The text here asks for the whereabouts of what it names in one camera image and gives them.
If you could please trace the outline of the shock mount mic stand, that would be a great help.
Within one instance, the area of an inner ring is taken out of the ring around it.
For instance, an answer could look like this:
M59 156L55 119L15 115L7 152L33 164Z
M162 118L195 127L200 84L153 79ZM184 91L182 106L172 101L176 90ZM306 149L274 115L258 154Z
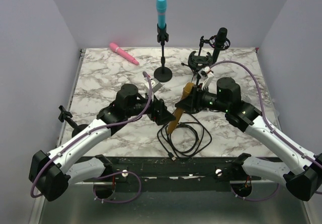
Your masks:
M203 110L212 110L215 97L209 92L209 85L213 79L212 56L207 53L201 56L193 51L188 57L186 66L192 71L196 81L186 83L182 91L183 102L180 108L190 114L196 114Z

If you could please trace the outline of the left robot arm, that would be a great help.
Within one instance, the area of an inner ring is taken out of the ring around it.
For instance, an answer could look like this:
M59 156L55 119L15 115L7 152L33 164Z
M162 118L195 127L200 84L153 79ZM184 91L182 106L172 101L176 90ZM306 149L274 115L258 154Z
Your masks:
M144 114L156 125L164 125L175 119L164 101L155 97L152 91L143 97L137 86L124 84L115 100L72 139L47 153L39 150L33 155L29 172L31 196L36 198L34 189L38 189L47 201L54 201L74 183L91 178L107 181L112 170L106 158L97 156L81 163L79 159Z

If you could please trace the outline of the gold microphone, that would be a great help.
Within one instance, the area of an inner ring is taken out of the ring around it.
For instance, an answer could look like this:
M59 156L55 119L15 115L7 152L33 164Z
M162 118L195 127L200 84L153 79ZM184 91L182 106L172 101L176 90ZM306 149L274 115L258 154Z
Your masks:
M185 99L187 96L189 96L191 90L192 90L192 87L194 86L195 84L192 83L192 82L188 82L184 88L183 88L183 92L182 92L182 96L181 96L181 100ZM176 129L178 123L179 123L179 120L182 116L182 114L184 113L184 110L182 108L179 108L177 107L174 111L174 116L175 116L175 120L171 121L168 125L168 128L167 128L167 133L168 134L172 134L173 131Z

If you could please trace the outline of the short black mic stand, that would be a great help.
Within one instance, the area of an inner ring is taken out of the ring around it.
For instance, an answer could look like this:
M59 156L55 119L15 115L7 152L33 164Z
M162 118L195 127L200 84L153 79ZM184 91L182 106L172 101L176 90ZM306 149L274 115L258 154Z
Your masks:
M58 117L58 120L60 122L67 122L71 128L73 129L72 133L71 133L71 137L74 138L77 134L79 134L81 131L83 131L84 129L86 129L88 127L87 124L80 124L78 125L72 118L72 114L69 111L66 111L66 109L60 105L58 107L58 109L60 110L60 115Z

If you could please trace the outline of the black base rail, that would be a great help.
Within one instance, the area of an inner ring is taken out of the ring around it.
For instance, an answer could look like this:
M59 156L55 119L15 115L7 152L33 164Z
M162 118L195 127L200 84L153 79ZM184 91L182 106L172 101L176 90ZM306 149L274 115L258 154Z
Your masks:
M195 157L171 160L169 157L107 157L103 179L88 179L99 190L115 186L117 192L229 192L231 188L243 194L253 194L277 184L260 177L248 177L236 158Z

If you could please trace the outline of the black condenser microphone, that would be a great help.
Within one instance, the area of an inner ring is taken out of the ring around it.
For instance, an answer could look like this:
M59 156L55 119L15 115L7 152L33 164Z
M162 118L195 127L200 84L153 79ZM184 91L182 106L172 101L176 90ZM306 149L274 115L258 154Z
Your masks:
M212 53L212 62L216 63L221 51L225 51L230 48L231 42L227 38L227 29L222 27L218 30L215 36L214 50Z

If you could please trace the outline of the pink microphone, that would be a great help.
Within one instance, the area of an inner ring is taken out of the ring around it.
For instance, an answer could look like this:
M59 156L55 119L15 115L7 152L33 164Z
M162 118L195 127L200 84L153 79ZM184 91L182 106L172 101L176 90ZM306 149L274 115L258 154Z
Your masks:
M129 53L127 53L122 48L120 48L117 44L110 43L109 47L113 52L117 53L118 55L123 57L128 62L130 62L130 63L132 63L134 65L139 65L139 62L133 56L131 56Z

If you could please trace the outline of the blue microphone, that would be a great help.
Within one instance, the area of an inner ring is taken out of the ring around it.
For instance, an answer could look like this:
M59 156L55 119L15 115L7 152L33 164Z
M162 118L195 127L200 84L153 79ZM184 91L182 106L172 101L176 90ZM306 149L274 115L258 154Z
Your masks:
M166 26L167 0L156 0L157 24L160 29Z

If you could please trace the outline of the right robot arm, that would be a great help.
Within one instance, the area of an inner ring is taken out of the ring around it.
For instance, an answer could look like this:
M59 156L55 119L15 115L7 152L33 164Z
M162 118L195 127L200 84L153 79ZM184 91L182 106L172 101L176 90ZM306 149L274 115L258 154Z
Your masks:
M241 154L231 167L236 179L248 175L264 178L286 187L296 198L309 201L321 186L321 155L295 143L266 120L263 112L243 101L240 86L234 79L220 78L216 86L215 94L193 86L175 107L191 114L202 110L223 112L229 124L257 139L280 159L280 162L270 162Z

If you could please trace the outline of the tall black mic stand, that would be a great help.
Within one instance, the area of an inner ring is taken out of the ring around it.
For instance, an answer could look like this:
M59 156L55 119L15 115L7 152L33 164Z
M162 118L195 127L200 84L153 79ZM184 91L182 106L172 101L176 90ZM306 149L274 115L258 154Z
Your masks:
M166 83L172 79L172 71L170 68L165 66L165 43L169 41L169 34L167 33L167 25L164 28L160 28L157 25L157 42L160 43L162 49L162 56L160 58L161 66L155 69L154 78L161 83Z

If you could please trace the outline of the black tripod mic stand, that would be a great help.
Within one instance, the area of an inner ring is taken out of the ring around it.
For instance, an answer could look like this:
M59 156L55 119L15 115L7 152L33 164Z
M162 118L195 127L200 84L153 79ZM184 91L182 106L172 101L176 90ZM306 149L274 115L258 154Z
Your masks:
M212 65L212 55L209 52L207 52L206 56L201 56L201 51L204 44L208 44L213 48L214 42L215 36L211 36L209 39L205 39L204 36L202 36L199 41L198 55L195 55L197 51L193 51L188 56L188 63L181 63L181 65L187 66L192 71L193 76L191 81L193 81L193 78L198 75L198 71L200 69Z

